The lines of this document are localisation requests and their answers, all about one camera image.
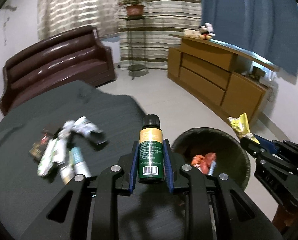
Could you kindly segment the green yellow bottle black cap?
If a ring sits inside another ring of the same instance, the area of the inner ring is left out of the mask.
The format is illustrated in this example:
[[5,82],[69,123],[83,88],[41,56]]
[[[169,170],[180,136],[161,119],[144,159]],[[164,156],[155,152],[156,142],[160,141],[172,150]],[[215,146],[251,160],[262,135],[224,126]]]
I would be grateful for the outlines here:
[[144,116],[139,135],[138,181],[153,184],[164,179],[163,133],[160,118],[155,114]]

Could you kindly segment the yellow wrapper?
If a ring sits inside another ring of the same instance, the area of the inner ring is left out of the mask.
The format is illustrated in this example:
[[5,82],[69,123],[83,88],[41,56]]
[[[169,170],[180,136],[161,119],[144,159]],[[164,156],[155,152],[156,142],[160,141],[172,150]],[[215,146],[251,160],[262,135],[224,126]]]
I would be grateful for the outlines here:
[[248,116],[246,113],[241,114],[238,118],[228,117],[229,125],[236,133],[239,139],[247,138],[260,144],[249,128]]

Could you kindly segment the blue curtain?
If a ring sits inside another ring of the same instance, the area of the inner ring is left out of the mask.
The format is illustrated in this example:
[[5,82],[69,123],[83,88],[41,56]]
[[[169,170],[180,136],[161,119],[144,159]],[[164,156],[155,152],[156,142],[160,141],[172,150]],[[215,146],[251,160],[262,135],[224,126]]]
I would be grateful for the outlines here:
[[216,39],[254,52],[298,75],[298,5],[295,0],[202,0],[203,23]]

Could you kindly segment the white paper roll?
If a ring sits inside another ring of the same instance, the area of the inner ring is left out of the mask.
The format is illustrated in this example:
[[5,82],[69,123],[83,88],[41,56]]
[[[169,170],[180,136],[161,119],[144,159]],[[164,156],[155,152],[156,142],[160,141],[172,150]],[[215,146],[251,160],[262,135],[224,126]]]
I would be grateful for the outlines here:
[[96,145],[101,145],[107,141],[104,131],[99,129],[96,124],[89,121],[85,116],[80,117],[76,121],[66,121],[58,133],[58,137],[68,140],[72,133],[80,134]]

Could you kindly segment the small box on sideboard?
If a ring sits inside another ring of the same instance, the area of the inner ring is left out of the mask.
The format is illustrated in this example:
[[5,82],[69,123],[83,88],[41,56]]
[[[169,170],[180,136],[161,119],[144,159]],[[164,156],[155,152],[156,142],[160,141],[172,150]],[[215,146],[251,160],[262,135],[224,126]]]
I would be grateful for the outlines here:
[[189,37],[199,37],[200,36],[199,30],[192,30],[192,29],[184,29],[183,34],[185,36],[189,36]]

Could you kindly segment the white green paper wrapper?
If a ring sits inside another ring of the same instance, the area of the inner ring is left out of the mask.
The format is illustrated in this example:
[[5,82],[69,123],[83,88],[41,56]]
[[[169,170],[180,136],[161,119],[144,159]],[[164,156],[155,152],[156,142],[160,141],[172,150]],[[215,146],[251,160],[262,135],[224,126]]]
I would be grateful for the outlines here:
[[64,138],[50,140],[38,164],[37,175],[46,177],[55,166],[64,164],[66,152],[67,141]]

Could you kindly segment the striped curtain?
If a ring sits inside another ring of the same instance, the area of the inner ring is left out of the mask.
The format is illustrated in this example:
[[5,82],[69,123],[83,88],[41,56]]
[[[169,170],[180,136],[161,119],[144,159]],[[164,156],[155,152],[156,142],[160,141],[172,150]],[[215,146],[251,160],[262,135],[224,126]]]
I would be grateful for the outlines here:
[[[200,25],[202,0],[146,0],[144,5],[147,67],[165,69],[169,48],[180,44],[174,35],[182,34],[184,29],[197,29]],[[119,19],[122,68],[128,67],[126,17],[126,10],[122,9]]]

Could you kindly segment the black cigarette box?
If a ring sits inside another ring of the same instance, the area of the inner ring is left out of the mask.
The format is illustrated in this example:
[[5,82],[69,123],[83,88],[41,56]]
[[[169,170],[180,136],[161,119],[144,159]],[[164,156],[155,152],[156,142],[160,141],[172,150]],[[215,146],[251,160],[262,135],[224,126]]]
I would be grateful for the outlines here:
[[59,124],[48,124],[42,129],[41,136],[29,150],[29,155],[33,158],[33,161],[36,163],[41,161],[49,141],[57,137],[60,128]]

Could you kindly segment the Mickey Mouse plush toy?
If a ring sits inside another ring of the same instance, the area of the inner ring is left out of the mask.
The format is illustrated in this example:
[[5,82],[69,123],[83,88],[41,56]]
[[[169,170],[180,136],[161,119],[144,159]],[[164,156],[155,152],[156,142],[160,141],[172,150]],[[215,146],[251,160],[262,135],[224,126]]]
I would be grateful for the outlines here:
[[198,31],[199,31],[199,38],[203,40],[210,40],[214,36],[216,36],[214,34],[213,26],[210,23],[205,23],[205,25],[200,25],[198,28]]

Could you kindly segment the dark grey tablecloth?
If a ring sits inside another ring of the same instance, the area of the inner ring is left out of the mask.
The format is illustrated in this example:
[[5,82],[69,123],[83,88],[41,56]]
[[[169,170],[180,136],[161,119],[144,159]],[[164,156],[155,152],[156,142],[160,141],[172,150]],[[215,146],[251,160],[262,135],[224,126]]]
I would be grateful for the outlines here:
[[0,239],[20,239],[65,186],[79,147],[98,175],[132,150],[145,113],[127,95],[75,81],[16,107],[0,123]]

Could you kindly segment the small blue white sachet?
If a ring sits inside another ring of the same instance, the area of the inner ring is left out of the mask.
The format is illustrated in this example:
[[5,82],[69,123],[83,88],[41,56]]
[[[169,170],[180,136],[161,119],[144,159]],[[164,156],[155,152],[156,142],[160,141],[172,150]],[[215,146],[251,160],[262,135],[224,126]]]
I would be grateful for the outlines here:
[[216,161],[213,160],[212,163],[211,163],[211,165],[210,165],[208,175],[210,175],[210,176],[213,175],[214,170],[215,170],[215,167],[216,167]]

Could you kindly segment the dark brown leather sofa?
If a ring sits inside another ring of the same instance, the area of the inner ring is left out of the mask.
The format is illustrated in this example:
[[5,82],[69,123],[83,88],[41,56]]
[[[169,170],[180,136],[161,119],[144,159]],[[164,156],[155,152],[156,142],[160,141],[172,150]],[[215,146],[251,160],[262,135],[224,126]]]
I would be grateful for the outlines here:
[[99,87],[116,79],[112,50],[95,27],[62,32],[25,48],[3,67],[0,110],[10,110],[51,89],[76,80]]

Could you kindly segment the red plastic bag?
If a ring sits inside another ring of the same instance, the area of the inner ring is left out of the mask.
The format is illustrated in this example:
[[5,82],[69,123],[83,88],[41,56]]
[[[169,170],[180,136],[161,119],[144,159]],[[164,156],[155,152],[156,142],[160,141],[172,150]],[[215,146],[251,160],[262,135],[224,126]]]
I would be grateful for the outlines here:
[[207,153],[206,155],[196,155],[191,161],[191,165],[199,169],[202,174],[208,175],[212,161],[216,161],[216,153]]

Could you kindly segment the light blue tube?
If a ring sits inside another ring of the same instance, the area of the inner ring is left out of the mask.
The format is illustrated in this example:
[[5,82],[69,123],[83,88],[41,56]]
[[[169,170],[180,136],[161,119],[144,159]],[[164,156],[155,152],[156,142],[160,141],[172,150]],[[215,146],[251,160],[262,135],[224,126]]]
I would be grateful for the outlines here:
[[69,151],[70,164],[72,165],[75,174],[82,174],[86,178],[91,177],[91,172],[84,161],[83,155],[79,147],[73,147]]

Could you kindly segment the black lined trash bin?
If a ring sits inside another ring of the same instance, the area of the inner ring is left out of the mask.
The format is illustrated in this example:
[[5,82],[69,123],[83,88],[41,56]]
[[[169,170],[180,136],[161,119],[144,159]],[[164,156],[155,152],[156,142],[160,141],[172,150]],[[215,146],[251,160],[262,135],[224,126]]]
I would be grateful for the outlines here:
[[240,143],[231,135],[210,127],[192,128],[182,133],[172,144],[173,152],[181,154],[187,163],[205,155],[214,155],[213,176],[225,173],[245,190],[250,178],[250,161]]

